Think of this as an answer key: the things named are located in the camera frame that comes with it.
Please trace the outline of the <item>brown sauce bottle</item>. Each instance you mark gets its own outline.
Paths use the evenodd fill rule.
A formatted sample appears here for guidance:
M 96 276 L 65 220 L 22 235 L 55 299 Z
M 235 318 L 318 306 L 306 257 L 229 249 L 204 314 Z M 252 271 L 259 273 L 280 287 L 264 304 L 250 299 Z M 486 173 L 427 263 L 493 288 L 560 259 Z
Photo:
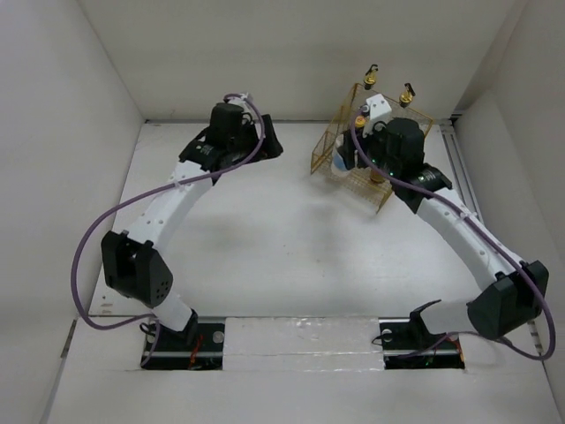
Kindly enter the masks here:
M 364 116 L 357 116 L 354 121 L 354 125 L 356 129 L 362 129 L 366 125 L 366 118 Z
M 374 184 L 378 185 L 383 184 L 386 181 L 386 179 L 380 173 L 374 170 L 370 172 L 370 179 Z

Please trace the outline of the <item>spice jar silver lid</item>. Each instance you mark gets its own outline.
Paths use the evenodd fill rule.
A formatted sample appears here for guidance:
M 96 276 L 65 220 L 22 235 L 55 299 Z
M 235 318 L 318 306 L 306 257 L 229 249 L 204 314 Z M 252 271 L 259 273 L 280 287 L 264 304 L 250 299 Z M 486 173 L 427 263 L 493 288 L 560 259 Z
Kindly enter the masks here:
M 333 175 L 338 178 L 346 178 L 349 175 L 349 171 L 345 166 L 342 155 L 340 154 L 339 148 L 343 146 L 343 135 L 339 135 L 335 138 L 335 142 L 332 149 L 332 159 L 330 164 L 330 169 Z

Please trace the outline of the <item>clear glass oil bottle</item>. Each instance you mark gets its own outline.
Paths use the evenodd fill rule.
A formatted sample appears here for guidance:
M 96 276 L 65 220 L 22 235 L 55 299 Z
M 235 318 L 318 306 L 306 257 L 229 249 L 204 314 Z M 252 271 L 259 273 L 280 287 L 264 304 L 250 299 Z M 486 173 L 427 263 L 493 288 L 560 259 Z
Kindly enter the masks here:
M 416 93 L 410 82 L 404 84 L 404 90 L 398 97 L 398 104 L 401 108 L 408 108 L 414 100 Z

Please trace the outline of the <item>glass oil bottle dark liquid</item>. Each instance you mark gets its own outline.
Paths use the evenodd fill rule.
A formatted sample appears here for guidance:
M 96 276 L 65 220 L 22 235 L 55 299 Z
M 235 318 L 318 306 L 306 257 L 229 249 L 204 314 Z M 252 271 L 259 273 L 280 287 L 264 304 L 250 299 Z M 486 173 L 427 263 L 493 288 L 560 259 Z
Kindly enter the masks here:
M 377 74 L 379 71 L 379 66 L 377 64 L 371 64 L 369 69 L 365 72 L 363 78 L 363 89 L 365 91 L 371 90 L 377 81 Z

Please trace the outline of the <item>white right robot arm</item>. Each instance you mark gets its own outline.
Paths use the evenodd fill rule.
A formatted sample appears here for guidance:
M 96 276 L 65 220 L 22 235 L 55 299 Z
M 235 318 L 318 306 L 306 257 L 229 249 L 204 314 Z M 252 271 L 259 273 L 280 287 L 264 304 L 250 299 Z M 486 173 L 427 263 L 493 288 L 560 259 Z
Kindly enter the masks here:
M 549 271 L 505 247 L 477 219 L 447 176 L 426 163 L 424 138 L 411 119 L 368 124 L 358 114 L 336 150 L 340 169 L 371 168 L 386 178 L 395 196 L 451 247 L 478 287 L 474 299 L 436 299 L 415 308 L 403 332 L 415 350 L 431 350 L 459 334 L 511 347 L 510 332 L 550 315 Z

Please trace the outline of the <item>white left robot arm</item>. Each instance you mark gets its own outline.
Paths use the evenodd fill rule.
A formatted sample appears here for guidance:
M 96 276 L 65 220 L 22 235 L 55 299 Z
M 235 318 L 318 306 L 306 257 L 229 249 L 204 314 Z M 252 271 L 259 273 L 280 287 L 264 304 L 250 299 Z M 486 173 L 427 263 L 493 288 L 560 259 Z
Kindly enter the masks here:
M 256 163 L 283 153 L 272 118 L 254 123 L 250 110 L 231 100 L 217 103 L 209 124 L 181 151 L 169 182 L 125 230 L 101 242 L 106 285 L 150 309 L 178 350 L 196 342 L 196 312 L 172 289 L 173 275 L 162 254 L 197 200 L 220 176 L 241 162 Z

